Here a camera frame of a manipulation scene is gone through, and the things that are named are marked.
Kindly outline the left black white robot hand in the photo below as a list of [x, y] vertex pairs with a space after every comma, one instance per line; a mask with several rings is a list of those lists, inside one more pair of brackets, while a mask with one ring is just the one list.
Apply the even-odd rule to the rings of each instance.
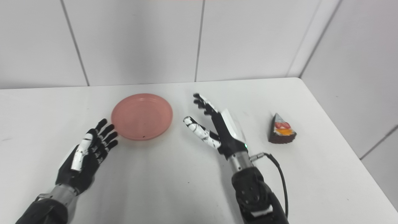
[[88, 190], [98, 168], [118, 144], [117, 136], [113, 124], [108, 123], [107, 119], [100, 120], [95, 128], [88, 130], [61, 165], [55, 184], [71, 187], [77, 195]]

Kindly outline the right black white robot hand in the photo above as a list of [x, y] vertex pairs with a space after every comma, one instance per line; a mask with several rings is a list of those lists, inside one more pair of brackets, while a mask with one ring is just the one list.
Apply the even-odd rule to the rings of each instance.
[[247, 145], [242, 131], [238, 129], [230, 112], [225, 109], [219, 111], [212, 103], [199, 93], [193, 94], [193, 103], [210, 116], [216, 133], [197, 123], [191, 116], [183, 119], [185, 125], [203, 142], [218, 150], [219, 154], [228, 159], [239, 152], [248, 153]]

